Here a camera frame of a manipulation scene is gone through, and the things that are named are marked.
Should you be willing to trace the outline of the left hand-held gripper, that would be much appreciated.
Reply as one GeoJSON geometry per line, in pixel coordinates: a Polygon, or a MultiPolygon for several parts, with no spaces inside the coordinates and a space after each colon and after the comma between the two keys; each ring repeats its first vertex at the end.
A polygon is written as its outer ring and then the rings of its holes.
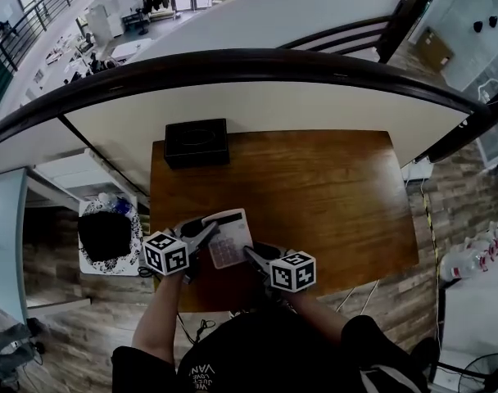
{"type": "Polygon", "coordinates": [[[169,276],[184,271],[183,282],[190,284],[197,270],[197,253],[219,232],[216,221],[202,218],[184,220],[173,228],[173,236],[155,232],[143,241],[145,265],[155,273],[169,276]]]}

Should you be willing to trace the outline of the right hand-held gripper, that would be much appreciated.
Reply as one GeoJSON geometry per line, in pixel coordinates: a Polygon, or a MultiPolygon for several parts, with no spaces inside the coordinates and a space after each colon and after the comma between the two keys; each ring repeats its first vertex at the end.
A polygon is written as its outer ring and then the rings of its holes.
{"type": "Polygon", "coordinates": [[[298,293],[316,284],[316,259],[304,251],[292,253],[282,246],[254,242],[244,246],[243,253],[263,278],[269,277],[274,291],[298,293]]]}

